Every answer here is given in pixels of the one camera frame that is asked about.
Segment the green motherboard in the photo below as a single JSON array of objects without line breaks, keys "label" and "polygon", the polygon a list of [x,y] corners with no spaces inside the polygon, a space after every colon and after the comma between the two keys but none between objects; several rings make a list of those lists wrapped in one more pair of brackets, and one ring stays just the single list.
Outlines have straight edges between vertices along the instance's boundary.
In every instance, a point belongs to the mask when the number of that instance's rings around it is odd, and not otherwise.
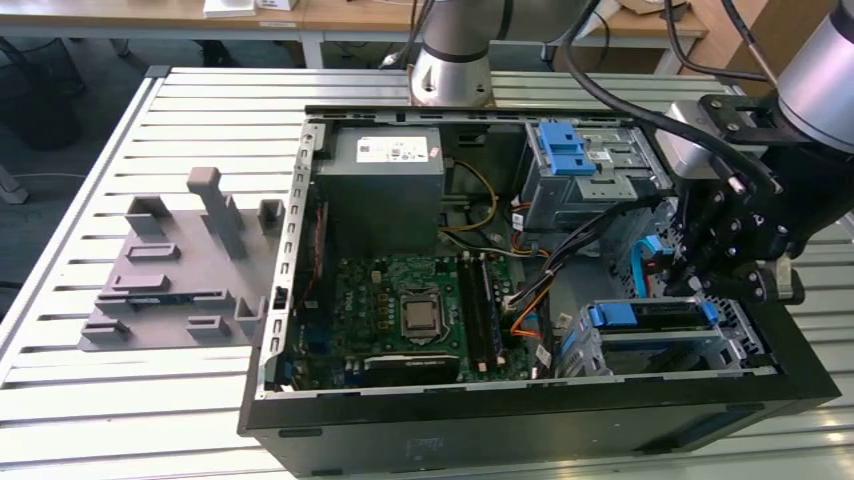
[{"label": "green motherboard", "polygon": [[[470,361],[460,262],[458,257],[420,256],[339,261],[334,320],[325,335],[330,347],[310,357],[321,388],[359,386],[349,375],[359,359],[393,355],[460,357],[457,382],[525,378],[529,354],[524,342],[502,345],[497,368],[480,369]],[[488,297],[498,304],[513,290],[509,265],[504,257],[485,259],[482,265],[490,277]]]}]

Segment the screw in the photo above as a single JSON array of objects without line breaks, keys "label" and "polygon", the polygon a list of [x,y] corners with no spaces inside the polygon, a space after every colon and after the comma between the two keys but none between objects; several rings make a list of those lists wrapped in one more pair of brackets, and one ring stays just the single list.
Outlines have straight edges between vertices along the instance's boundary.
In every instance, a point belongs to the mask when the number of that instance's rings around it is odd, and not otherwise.
[{"label": "screw", "polygon": [[728,179],[726,183],[730,185],[730,187],[733,188],[733,191],[738,195],[742,195],[748,191],[748,188],[745,187],[745,184],[738,180],[738,178],[730,177]]},{"label": "screw", "polygon": [[704,286],[704,283],[700,281],[700,278],[697,277],[689,278],[689,287],[692,287],[692,290],[694,290],[696,292],[700,292],[702,286]]}]

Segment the white box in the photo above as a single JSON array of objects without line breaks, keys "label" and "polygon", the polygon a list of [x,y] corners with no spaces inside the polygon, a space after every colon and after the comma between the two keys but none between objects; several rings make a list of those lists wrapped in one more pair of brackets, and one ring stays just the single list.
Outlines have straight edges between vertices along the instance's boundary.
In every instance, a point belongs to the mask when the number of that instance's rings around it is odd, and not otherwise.
[{"label": "white box", "polygon": [[273,8],[275,10],[293,10],[299,0],[255,0],[259,8]]},{"label": "white box", "polygon": [[205,18],[251,17],[255,0],[205,0]]}]

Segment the motherboard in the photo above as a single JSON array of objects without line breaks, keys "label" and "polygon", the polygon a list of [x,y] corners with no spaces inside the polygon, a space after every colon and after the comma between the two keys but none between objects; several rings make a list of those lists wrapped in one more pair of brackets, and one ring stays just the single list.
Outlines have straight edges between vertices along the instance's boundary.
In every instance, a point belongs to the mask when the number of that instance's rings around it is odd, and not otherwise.
[{"label": "motherboard", "polygon": [[504,257],[342,259],[333,321],[306,332],[311,377],[322,388],[408,383],[410,375],[424,382],[432,372],[429,383],[522,378],[526,345],[502,340],[512,291]]}]

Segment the yellow cable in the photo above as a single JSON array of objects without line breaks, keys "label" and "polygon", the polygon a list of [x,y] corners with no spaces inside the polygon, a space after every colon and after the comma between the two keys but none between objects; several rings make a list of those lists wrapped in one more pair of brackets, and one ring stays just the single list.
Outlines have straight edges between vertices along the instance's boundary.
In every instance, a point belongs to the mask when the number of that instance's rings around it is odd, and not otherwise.
[{"label": "yellow cable", "polygon": [[440,228],[440,231],[442,232],[468,232],[468,231],[480,229],[493,221],[493,218],[496,217],[496,212],[498,211],[498,197],[496,196],[496,189],[493,189],[493,185],[490,185],[490,182],[486,180],[486,177],[481,175],[481,172],[478,172],[478,170],[476,170],[476,168],[462,160],[454,160],[454,163],[460,163],[464,167],[466,167],[466,169],[473,173],[473,175],[478,177],[478,180],[484,182],[486,189],[490,191],[490,199],[493,200],[493,206],[490,207],[490,214],[478,223],[474,223],[472,225],[461,225],[457,227]]}]

